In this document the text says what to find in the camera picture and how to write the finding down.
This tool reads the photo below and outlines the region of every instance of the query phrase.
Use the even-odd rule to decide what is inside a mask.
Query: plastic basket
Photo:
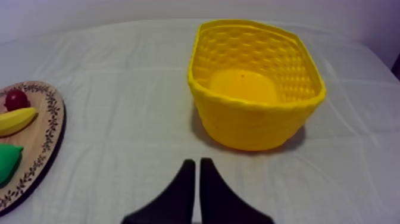
[[[201,25],[187,78],[208,134],[247,151],[283,144],[326,94],[296,35],[246,20]]]

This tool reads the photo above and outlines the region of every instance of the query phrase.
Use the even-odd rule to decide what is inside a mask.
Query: toy banana
[[[35,115],[36,109],[33,107],[0,114],[0,137],[12,135],[22,130],[29,125]]]

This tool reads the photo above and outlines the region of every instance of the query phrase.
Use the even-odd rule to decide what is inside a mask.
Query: white wall
[[[141,19],[250,18],[346,34],[391,66],[400,52],[399,11],[399,0],[2,0],[0,43]]]

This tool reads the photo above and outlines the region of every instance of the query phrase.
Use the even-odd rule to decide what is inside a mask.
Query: white tablecloth
[[[202,21],[137,21],[0,45],[0,87],[47,82],[68,115],[48,175],[0,223],[120,223],[185,158],[201,157],[279,224],[400,223],[400,85],[389,69],[357,42],[277,23],[309,47],[327,98],[286,151],[231,151],[204,132],[186,84]],[[198,198],[193,221],[201,221]]]

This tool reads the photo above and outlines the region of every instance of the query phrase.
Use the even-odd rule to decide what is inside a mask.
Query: wooden plate
[[[0,216],[21,204],[39,185],[57,155],[64,133],[64,104],[57,90],[44,82],[23,82],[0,90],[0,113],[7,109],[7,93],[19,89],[26,93],[38,114],[22,131],[0,143],[21,145],[22,159],[9,183],[0,189]]]

